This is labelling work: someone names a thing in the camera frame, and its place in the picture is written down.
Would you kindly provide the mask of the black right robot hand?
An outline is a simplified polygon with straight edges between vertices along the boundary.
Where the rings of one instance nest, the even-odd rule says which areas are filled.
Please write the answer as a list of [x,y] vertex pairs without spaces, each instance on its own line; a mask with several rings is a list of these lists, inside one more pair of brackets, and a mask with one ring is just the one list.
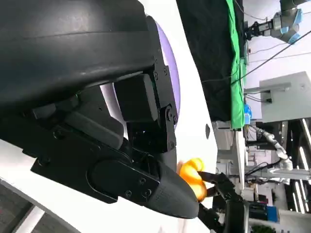
[[234,184],[223,173],[213,174],[199,171],[202,180],[214,184],[207,189],[208,197],[222,196],[225,200],[225,220],[219,222],[219,216],[213,209],[199,204],[198,218],[210,230],[216,233],[248,232],[249,204],[235,191]]

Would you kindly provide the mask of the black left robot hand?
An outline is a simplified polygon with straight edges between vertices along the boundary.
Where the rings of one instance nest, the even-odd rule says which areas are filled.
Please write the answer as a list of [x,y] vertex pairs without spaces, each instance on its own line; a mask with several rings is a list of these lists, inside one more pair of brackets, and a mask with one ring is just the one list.
[[32,172],[196,218],[176,173],[177,122],[157,25],[139,1],[1,1],[0,137],[36,159]]

